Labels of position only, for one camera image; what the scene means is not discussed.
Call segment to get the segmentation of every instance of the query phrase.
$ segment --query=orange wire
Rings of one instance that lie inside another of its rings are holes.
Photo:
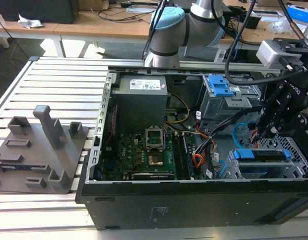
[[[199,134],[201,134],[204,138],[206,138],[206,139],[209,138],[209,136],[207,136],[207,135],[205,135],[204,133],[202,133],[202,132],[199,131],[199,127],[198,127],[198,126],[195,127],[195,130],[196,130]],[[213,141],[213,139],[212,139],[211,142],[212,142],[212,144],[213,144],[213,148],[212,148],[212,152],[211,152],[211,153],[214,153],[215,148],[216,148],[216,144],[215,144],[215,142]]]
[[[196,168],[199,168],[203,163],[207,164],[205,158],[201,154],[198,154],[198,153],[194,154],[192,159],[193,159],[193,162]]]

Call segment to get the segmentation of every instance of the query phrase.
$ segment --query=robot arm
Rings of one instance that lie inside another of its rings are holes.
[[[216,16],[224,24],[222,0],[214,1]],[[189,14],[181,8],[160,6],[163,12],[155,27],[144,65],[156,68],[178,68],[179,47],[207,47],[219,42],[223,35],[211,10],[211,0],[197,0]]]
[[[285,69],[281,72],[283,76],[303,70],[297,76],[262,86],[263,108],[256,122],[258,135],[272,138],[279,133],[292,137],[296,132],[308,130],[308,115],[303,112],[308,107],[308,27],[304,39],[264,40],[256,56],[268,68]]]

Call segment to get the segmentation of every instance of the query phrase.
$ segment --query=cardboard box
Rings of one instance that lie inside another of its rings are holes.
[[[79,10],[90,11],[91,7],[93,10],[100,11],[109,8],[108,0],[78,0]]]

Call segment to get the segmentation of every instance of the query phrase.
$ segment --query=red wire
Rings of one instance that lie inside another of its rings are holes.
[[[108,140],[107,140],[107,142],[106,142],[106,145],[105,145],[105,146],[107,146],[107,145],[108,145],[109,141],[110,141],[110,140],[111,140],[111,138],[113,137],[113,132],[114,132],[114,115],[115,115],[115,107],[113,107],[113,115],[112,115],[112,131],[111,131],[111,133],[110,133],[110,136],[109,136],[109,138],[108,138]]]

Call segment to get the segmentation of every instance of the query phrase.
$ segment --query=wooden desk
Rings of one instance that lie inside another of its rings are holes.
[[[110,19],[123,19],[135,15],[132,12],[124,11],[125,9],[113,8],[107,10],[106,14],[108,14],[108,18]],[[138,38],[146,40],[149,36],[150,14],[146,14],[140,17],[144,21],[142,20],[132,23],[119,23],[100,19],[91,11],[80,11],[73,24],[59,24],[54,29],[54,34],[128,39]]]
[[[223,2],[227,6],[242,6],[246,9],[250,7],[250,3],[242,3],[238,0],[223,0]],[[308,2],[291,1],[291,3],[308,8]],[[255,6],[254,9],[281,11],[278,7]],[[109,9],[106,13],[109,14],[108,18],[111,19],[122,19],[134,15],[132,12],[124,12],[124,9],[119,8]],[[144,21],[118,23],[100,19],[91,11],[81,11],[73,24],[44,22],[44,27],[33,29],[24,28],[16,21],[5,22],[2,17],[0,18],[8,32],[14,38],[52,39],[59,57],[65,56],[62,40],[83,40],[95,43],[98,41],[112,43],[145,43],[148,38],[150,26],[150,14],[141,17]],[[242,34],[243,39],[250,42],[261,42],[264,39],[273,39],[277,37],[296,39],[294,33],[277,34],[270,32],[268,28],[269,24],[269,22],[259,21],[257,29],[245,29]],[[0,37],[8,37],[1,26]],[[220,40],[215,48],[218,48],[218,52],[221,53],[225,48],[228,48],[232,42],[233,38],[227,35],[224,39]],[[244,44],[242,49],[257,49],[257,47]]]

